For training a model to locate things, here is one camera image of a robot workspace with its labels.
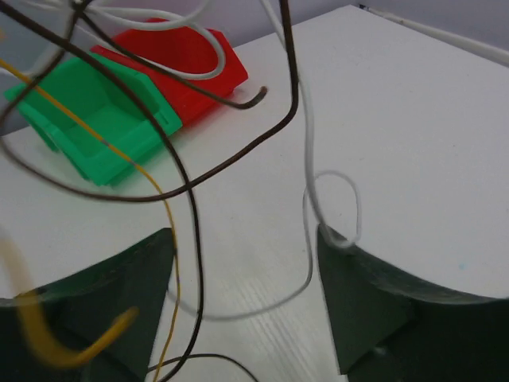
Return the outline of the aluminium table frame rail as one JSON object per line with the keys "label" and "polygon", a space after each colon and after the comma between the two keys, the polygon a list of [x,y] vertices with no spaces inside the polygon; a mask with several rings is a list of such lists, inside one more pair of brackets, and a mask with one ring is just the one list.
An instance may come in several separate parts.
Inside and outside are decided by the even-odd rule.
{"label": "aluminium table frame rail", "polygon": [[432,37],[436,40],[442,41],[451,46],[462,49],[466,52],[472,53],[478,57],[483,57],[502,66],[508,67],[508,51],[495,47],[494,45],[486,44],[482,41],[474,40],[469,37],[461,36],[456,33],[448,32],[443,29],[438,29],[429,25],[425,25],[410,19],[401,18],[394,14],[376,10],[371,6],[359,4],[359,8],[365,10],[378,17],[384,18],[393,23],[405,26],[406,28],[415,30],[426,36]]}

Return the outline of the green plastic bin left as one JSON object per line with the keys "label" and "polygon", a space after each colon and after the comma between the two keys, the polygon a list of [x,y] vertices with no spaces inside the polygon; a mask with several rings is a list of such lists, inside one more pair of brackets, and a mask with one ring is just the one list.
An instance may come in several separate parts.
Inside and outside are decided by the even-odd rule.
{"label": "green plastic bin left", "polygon": [[[166,134],[178,131],[182,122],[153,81],[144,73],[105,57],[97,60],[109,68],[141,99]],[[74,57],[59,64],[41,87],[80,117],[110,144],[138,163],[162,146],[150,121],[132,101],[83,60]],[[133,172],[133,167],[39,92],[31,91],[17,106],[19,113],[47,146],[62,152],[79,174],[95,185],[113,185]]]}

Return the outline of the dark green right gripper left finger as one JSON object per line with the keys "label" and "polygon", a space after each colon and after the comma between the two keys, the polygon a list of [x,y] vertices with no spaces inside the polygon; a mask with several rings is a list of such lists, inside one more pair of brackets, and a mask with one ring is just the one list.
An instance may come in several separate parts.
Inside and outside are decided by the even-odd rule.
{"label": "dark green right gripper left finger", "polygon": [[174,244],[163,228],[125,251],[37,288],[52,333],[82,350],[129,308],[138,316],[118,340],[80,368],[42,364],[22,336],[14,300],[1,300],[3,381],[143,381],[173,269]]}

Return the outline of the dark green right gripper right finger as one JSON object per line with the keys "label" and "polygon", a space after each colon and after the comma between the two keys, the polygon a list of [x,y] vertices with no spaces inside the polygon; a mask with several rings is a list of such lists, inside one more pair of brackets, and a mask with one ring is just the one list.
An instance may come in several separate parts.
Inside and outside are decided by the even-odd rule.
{"label": "dark green right gripper right finger", "polygon": [[350,381],[505,381],[508,300],[450,289],[317,233],[340,374]]}

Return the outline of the red plastic bin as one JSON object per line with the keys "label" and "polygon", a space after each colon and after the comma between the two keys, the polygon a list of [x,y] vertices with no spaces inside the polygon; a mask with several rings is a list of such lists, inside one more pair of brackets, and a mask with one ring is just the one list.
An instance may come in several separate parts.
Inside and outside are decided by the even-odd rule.
{"label": "red plastic bin", "polygon": [[[218,30],[213,29],[211,33],[225,52],[225,68],[214,78],[194,80],[193,83],[218,96],[226,97],[248,79],[248,73],[226,37]],[[113,41],[144,59],[181,72],[206,73],[213,70],[218,64],[214,48],[204,37],[189,27],[157,32],[128,29],[114,36]],[[207,113],[219,105],[174,79],[147,68],[122,54],[115,53],[102,45],[93,46],[91,51],[106,57],[108,60],[146,74],[185,126],[205,117]]]}

